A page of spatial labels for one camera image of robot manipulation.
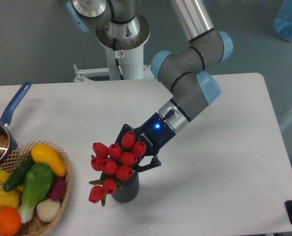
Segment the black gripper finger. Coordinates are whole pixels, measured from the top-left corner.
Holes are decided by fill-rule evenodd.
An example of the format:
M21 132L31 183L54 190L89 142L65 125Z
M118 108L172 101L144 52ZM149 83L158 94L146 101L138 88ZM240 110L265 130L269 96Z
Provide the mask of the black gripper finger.
M156 167L160 167L161 165L162 165L162 162L160 161L158 155L156 154L152 157L151 161L144 166L139 165L139 163L135 164L133 166L133 170L137 171L138 173L141 173L141 172L145 172Z
M124 124L117 139L116 144L121 147L132 147L136 142L136 135L134 133L134 128L128 124Z

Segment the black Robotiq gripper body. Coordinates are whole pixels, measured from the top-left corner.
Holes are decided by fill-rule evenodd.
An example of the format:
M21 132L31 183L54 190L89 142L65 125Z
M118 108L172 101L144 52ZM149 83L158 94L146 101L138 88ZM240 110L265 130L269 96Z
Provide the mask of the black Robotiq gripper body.
M154 113L141 126L135 128L134 133L136 140L146 145L145 156L157 155L159 150L176 135L159 113Z

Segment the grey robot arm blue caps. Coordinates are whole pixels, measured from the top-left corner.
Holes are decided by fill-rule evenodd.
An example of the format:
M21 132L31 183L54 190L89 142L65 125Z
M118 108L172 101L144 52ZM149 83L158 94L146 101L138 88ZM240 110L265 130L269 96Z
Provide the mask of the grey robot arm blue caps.
M173 0L190 46L175 55L157 53L150 63L154 77L172 98L140 127L133 129L146 144L148 165L135 164L143 172L161 164L158 152L220 95L221 89L206 69L229 57L231 38L216 31L204 3L200 0ZM111 80L137 80L144 77L144 44L150 35L146 18L136 11L133 0L70 0L67 9L81 31L95 31L104 47Z

